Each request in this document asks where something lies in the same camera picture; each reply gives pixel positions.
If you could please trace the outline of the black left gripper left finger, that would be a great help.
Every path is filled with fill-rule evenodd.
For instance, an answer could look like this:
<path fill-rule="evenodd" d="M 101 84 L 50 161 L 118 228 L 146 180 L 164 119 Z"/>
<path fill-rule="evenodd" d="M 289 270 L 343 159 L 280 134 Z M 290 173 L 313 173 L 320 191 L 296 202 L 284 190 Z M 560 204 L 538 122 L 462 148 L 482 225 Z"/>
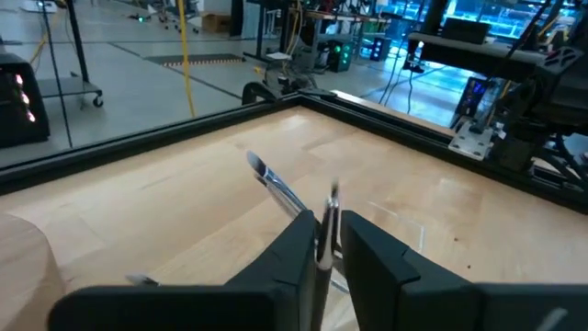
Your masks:
<path fill-rule="evenodd" d="M 92 286 L 51 308 L 48 331 L 311 331 L 311 211 L 223 285 Z"/>

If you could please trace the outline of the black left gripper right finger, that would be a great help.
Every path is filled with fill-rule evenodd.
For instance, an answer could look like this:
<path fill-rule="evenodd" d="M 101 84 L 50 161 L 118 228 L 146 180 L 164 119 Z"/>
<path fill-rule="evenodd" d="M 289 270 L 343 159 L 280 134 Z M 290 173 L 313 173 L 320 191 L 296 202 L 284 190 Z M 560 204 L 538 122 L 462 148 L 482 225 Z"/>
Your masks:
<path fill-rule="evenodd" d="M 354 211 L 341 241 L 361 331 L 588 331 L 588 284 L 470 282 Z"/>

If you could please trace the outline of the black makeup brush silver ferrule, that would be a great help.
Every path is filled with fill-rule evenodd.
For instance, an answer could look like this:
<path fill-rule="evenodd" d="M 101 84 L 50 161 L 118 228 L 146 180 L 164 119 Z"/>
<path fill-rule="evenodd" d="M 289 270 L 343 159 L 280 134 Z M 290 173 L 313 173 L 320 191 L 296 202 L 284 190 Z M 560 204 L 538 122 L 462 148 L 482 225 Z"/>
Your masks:
<path fill-rule="evenodd" d="M 292 189 L 254 152 L 246 153 L 247 162 L 254 170 L 254 177 L 269 192 L 277 205 L 292 219 L 307 207 Z"/>
<path fill-rule="evenodd" d="M 316 246 L 316 272 L 311 315 L 311 331 L 321 331 L 322 318 L 327 301 L 335 249 L 339 232 L 340 200 L 339 183 L 336 179 L 331 185 L 331 193 L 325 202 L 321 230 Z"/>
<path fill-rule="evenodd" d="M 161 283 L 153 278 L 140 273 L 128 274 L 126 280 L 135 286 L 160 286 Z"/>

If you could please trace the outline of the black table edge rim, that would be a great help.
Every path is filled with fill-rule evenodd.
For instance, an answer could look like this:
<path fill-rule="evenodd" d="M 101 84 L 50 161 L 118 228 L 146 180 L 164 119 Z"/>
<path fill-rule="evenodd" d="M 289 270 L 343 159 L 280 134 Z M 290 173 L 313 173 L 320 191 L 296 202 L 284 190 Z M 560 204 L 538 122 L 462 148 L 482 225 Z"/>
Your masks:
<path fill-rule="evenodd" d="M 275 101 L 263 101 L 222 112 L 168 124 L 120 138 L 89 144 L 0 168 L 0 197 L 67 177 L 120 159 L 149 152 L 173 143 L 222 130 L 249 120 L 303 106 L 395 143 L 429 154 L 502 184 L 523 190 L 544 200 L 588 215 L 588 197 L 558 187 L 563 177 L 552 170 L 540 169 L 538 178 L 517 175 L 496 165 L 488 165 L 450 151 L 449 135 L 416 120 L 406 120 L 398 111 L 381 111 L 373 104 L 361 104 L 356 97 L 337 92 L 333 97 L 311 97 L 295 93 Z"/>

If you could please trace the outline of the black workbench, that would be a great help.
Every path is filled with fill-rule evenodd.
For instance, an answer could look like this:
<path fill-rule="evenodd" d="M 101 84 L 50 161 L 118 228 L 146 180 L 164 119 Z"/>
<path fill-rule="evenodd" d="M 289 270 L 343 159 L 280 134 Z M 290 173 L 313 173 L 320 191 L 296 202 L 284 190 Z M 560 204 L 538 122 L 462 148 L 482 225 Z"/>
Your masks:
<path fill-rule="evenodd" d="M 533 73 L 535 65 L 545 58 L 538 51 L 515 51 L 505 61 L 511 50 L 509 44 L 485 41 L 490 25 L 449 17 L 445 26 L 436 34 L 412 32 L 409 41 L 423 44 L 420 59 L 441 63 L 477 74 L 516 82 Z"/>

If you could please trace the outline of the computer tower green lights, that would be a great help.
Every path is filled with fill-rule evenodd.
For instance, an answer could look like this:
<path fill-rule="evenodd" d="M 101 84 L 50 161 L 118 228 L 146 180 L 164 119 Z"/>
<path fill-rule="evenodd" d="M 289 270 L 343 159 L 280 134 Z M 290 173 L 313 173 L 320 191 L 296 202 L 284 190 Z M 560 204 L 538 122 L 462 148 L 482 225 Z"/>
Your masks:
<path fill-rule="evenodd" d="M 348 71 L 351 63 L 352 50 L 352 42 L 330 40 L 327 58 L 328 69 L 335 73 Z"/>

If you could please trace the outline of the black rolling stand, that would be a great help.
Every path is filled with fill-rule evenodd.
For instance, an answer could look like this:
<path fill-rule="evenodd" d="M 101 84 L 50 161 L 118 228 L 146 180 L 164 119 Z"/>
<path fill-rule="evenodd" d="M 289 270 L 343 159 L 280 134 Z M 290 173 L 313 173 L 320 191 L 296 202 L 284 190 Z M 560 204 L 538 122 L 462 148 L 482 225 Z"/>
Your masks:
<path fill-rule="evenodd" d="M 93 94 L 92 104 L 95 108 L 102 108 L 104 105 L 103 90 L 94 85 L 90 81 L 89 73 L 86 65 L 85 51 L 81 38 L 81 33 L 78 25 L 77 14 L 74 8 L 74 0 L 63 0 L 64 9 L 62 10 L 67 16 L 69 27 L 65 30 L 71 33 L 73 49 L 78 61 L 80 73 L 70 72 L 67 77 L 59 76 L 58 68 L 54 54 L 51 35 L 51 23 L 48 18 L 49 2 L 55 4 L 54 0 L 33 0 L 33 4 L 37 7 L 38 12 L 43 17 L 45 35 L 40 46 L 48 46 L 51 55 L 51 65 L 56 76 L 52 79 L 37 79 L 40 94 L 42 98 L 55 97 L 71 97 L 71 96 L 85 96 Z"/>

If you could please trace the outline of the black box red lights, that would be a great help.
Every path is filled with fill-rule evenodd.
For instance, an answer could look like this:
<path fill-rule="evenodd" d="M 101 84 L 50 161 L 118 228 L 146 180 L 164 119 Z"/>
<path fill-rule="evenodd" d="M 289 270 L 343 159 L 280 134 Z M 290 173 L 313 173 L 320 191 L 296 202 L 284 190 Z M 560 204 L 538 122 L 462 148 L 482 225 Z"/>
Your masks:
<path fill-rule="evenodd" d="M 50 125 L 31 64 L 0 53 L 0 147 L 47 141 Z"/>

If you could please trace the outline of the cardboard box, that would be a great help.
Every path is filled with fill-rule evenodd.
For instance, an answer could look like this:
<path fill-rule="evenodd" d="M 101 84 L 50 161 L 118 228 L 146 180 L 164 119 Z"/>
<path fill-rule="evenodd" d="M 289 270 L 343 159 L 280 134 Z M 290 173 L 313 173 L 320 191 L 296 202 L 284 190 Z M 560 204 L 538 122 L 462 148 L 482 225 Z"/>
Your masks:
<path fill-rule="evenodd" d="M 214 33 L 229 32 L 231 28 L 231 16 L 223 13 L 205 13 L 201 15 L 201 27 Z"/>

